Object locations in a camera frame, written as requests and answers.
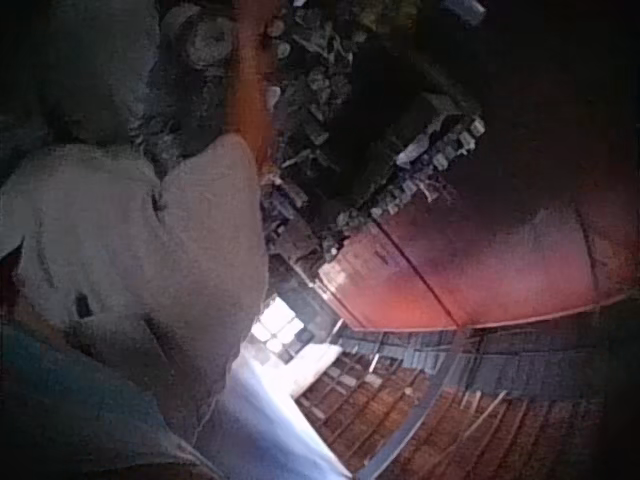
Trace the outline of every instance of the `light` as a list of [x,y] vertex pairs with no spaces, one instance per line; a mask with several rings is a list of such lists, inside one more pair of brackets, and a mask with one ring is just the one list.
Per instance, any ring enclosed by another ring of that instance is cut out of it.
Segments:
[[264,328],[264,326],[259,321],[256,322],[253,327],[251,327],[251,333],[253,333],[253,335],[261,342],[266,342],[271,338],[269,330]]
[[282,350],[282,343],[280,343],[280,340],[272,338],[267,342],[267,348],[273,353],[278,353],[280,352],[280,350]]
[[290,343],[295,338],[296,333],[302,330],[303,327],[304,324],[297,318],[294,318],[286,327],[280,330],[278,340],[284,344]]
[[373,360],[371,362],[371,365],[369,365],[369,373],[373,372],[373,369],[376,368],[376,364],[378,363],[378,360],[380,359],[380,354],[376,353],[373,356]]
[[262,312],[260,321],[267,327],[267,330],[276,334],[295,316],[293,310],[280,300],[280,297],[276,297],[273,303]]

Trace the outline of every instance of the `white cloth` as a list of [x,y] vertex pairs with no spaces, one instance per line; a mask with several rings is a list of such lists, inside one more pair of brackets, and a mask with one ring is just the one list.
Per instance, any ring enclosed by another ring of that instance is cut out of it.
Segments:
[[50,149],[0,191],[0,256],[23,242],[19,275],[36,310],[153,391],[193,441],[266,289],[259,194],[237,135],[162,182],[126,148]]

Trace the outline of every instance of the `metal pole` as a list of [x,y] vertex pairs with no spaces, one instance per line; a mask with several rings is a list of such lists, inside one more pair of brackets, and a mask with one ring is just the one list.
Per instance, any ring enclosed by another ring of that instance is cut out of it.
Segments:
[[409,416],[396,430],[385,445],[371,458],[369,463],[356,474],[356,480],[375,480],[387,466],[396,458],[416,433],[427,414],[436,403],[449,374],[453,371],[458,355],[462,351],[464,343],[469,336],[469,330],[457,331],[451,349],[447,352],[440,368],[429,382],[429,387],[420,402],[409,411]]

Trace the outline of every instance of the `sleeve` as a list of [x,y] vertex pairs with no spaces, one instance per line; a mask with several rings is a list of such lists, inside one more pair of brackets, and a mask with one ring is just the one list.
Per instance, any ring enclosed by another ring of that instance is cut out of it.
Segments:
[[161,185],[157,216],[168,255],[159,262],[166,271],[148,277],[163,279],[148,289],[148,304],[180,389],[197,404],[195,421],[167,419],[190,425],[185,438],[208,417],[260,312],[267,255],[259,201],[253,155],[237,135],[220,137]]

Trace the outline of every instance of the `window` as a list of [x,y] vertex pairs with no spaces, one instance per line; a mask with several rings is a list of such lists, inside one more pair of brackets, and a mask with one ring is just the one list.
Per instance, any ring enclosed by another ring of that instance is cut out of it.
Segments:
[[280,297],[275,297],[264,309],[251,333],[285,363],[291,361],[313,338]]

